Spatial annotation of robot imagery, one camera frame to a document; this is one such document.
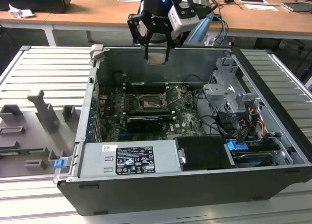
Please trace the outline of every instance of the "computer case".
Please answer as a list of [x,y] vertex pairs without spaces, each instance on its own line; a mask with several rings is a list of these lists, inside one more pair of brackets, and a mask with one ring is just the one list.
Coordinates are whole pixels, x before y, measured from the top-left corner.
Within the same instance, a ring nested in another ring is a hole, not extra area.
[[0,0],[0,10],[8,10],[9,4],[18,9],[64,13],[71,0]]

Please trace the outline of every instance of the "blue cable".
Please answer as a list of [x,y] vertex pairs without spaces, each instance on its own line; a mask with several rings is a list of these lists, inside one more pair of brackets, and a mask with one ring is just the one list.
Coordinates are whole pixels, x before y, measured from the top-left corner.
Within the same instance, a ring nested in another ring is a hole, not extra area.
[[226,27],[225,27],[225,23],[224,23],[224,20],[222,20],[221,18],[219,18],[218,16],[214,16],[216,17],[221,23],[222,23],[222,26],[223,26],[223,29],[224,29],[224,33],[223,33],[223,37],[222,37],[222,41],[220,42],[220,45],[223,43],[224,39],[226,38],[226,35],[227,35],[227,32],[226,32]]

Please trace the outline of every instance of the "barcode sticker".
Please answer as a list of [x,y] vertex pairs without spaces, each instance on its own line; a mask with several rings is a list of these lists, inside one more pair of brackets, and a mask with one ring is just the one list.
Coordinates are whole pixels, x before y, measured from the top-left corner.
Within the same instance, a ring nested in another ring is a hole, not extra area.
[[102,152],[116,152],[118,145],[102,145]]

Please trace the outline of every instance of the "white table leg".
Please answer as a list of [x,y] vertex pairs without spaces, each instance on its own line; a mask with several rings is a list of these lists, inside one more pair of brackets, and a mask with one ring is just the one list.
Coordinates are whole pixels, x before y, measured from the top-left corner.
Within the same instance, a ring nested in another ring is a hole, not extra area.
[[88,42],[92,42],[92,36],[91,36],[91,32],[90,31],[86,31],[87,33],[87,39],[88,39]]
[[53,35],[53,27],[51,25],[44,25],[42,29],[45,32],[49,46],[57,46],[57,40],[54,38]]

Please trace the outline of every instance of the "sticker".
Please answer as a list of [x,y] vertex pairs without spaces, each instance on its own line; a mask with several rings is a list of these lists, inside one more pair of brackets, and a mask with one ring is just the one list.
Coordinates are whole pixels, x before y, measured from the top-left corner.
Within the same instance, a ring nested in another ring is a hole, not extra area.
[[102,145],[102,152],[115,152],[118,145]]
[[155,173],[153,147],[116,147],[116,174]]

